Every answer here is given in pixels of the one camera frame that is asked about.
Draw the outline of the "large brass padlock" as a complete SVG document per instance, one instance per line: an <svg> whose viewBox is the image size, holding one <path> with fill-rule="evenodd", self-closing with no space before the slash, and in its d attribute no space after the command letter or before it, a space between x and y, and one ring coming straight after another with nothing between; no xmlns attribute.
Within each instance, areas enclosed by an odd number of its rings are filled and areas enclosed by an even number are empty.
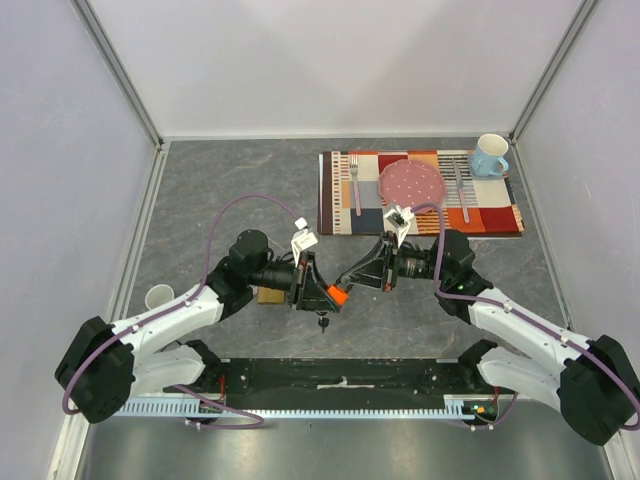
<svg viewBox="0 0 640 480"><path fill-rule="evenodd" d="M259 287L257 290L257 302L264 305L280 305L286 302L284 291Z"/></svg>

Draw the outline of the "orange black padlock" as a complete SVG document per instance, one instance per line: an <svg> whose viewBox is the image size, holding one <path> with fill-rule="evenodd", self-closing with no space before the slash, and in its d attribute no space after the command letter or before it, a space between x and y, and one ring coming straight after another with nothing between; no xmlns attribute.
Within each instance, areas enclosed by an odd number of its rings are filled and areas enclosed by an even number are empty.
<svg viewBox="0 0 640 480"><path fill-rule="evenodd" d="M349 289L343 289L335 284L331 284L327 288L327 294L336 305L342 307L349 298Z"/></svg>

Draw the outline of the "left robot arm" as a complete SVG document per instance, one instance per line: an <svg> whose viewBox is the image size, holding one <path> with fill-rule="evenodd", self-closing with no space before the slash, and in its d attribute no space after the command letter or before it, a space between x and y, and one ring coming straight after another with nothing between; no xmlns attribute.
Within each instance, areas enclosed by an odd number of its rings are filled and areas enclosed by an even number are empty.
<svg viewBox="0 0 640 480"><path fill-rule="evenodd" d="M113 323L99 316L86 320L54 373L64 390L64 411L97 424L129 399L167 387L211 392L220 378L219 358L201 341L167 347L241 311L256 287L285 293L295 310L340 311L348 294L322 279L308 249L315 242L311 232L298 232L292 260L276 260L267 236L246 230L205 281L185 294Z"/></svg>

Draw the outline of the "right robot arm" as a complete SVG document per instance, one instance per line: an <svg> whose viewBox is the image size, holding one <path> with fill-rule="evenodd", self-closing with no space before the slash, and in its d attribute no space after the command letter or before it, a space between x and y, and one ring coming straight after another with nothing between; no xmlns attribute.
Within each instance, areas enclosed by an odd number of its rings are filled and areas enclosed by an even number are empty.
<svg viewBox="0 0 640 480"><path fill-rule="evenodd" d="M514 347L491 342L470 349L458 381L477 394L496 386L559 412L588 442L603 446L621 430L639 428L639 379L623 346L555 325L509 298L473 267L467 236L447 229L430 249L397 246L391 234L338 277L338 284L389 291L398 279L430 280L440 307Z"/></svg>

